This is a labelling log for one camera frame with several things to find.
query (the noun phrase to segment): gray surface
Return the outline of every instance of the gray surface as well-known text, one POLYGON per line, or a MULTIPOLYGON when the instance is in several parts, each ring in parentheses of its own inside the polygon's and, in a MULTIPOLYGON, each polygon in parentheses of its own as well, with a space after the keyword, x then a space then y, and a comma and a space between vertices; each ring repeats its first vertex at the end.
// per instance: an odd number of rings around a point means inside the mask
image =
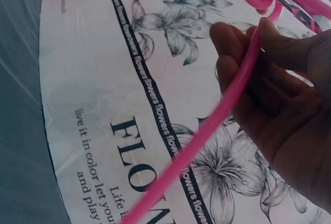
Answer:
POLYGON ((44 130, 41 0, 0 0, 0 223, 68 224, 44 130))

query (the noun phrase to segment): hand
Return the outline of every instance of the hand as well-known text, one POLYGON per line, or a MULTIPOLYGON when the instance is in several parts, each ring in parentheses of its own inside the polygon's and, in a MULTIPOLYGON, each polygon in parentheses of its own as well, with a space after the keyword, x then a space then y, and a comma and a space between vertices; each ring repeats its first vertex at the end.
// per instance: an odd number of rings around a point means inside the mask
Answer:
MULTIPOLYGON (((238 72, 254 29, 245 35, 224 23, 211 28, 222 92, 238 72)), ((286 38, 267 18, 259 30, 265 52, 233 115, 291 187, 331 212, 331 32, 286 38), (306 74, 314 87, 285 69, 306 74)))

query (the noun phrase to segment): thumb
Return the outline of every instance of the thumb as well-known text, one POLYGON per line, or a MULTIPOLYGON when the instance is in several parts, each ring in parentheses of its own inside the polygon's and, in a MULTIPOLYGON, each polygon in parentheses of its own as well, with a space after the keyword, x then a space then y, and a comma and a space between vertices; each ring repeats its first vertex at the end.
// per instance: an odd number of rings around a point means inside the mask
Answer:
POLYGON ((315 36, 307 39, 282 36, 269 18, 261 18, 259 30, 266 58, 283 69, 307 73, 307 57, 315 36))

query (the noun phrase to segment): white cloth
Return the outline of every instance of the white cloth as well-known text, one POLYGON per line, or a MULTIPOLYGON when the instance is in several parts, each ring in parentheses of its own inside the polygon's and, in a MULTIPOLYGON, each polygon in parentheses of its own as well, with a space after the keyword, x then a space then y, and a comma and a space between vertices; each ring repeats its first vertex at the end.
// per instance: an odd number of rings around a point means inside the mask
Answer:
MULTIPOLYGON (((43 109, 72 224, 125 217, 219 101, 211 23, 259 17, 244 0, 42 1, 43 109)), ((287 12, 278 25, 311 35, 287 12)), ((229 117, 141 223, 330 221, 229 117)))

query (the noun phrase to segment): lily drawing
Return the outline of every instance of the lily drawing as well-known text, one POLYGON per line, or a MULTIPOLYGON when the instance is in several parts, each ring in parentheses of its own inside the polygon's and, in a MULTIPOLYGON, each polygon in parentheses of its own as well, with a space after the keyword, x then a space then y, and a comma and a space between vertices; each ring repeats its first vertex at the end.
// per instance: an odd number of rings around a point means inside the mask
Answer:
MULTIPOLYGON (((205 119, 198 120, 201 126, 205 119)), ((173 128, 184 146, 194 134, 182 125, 173 125, 173 128)), ((221 126, 191 163, 215 224, 232 223, 233 192, 253 197, 260 195, 264 187, 263 171, 252 160, 257 148, 243 138, 235 137, 232 141, 227 129, 221 126)))
POLYGON ((183 65, 197 61, 199 48, 197 39, 209 38, 211 22, 207 13, 222 17, 222 8, 232 6, 226 0, 173 0, 163 1, 165 7, 159 13, 146 13, 139 0, 134 0, 132 9, 132 29, 140 39, 139 45, 145 60, 149 59, 155 43, 148 31, 162 31, 171 55, 184 58, 183 65))

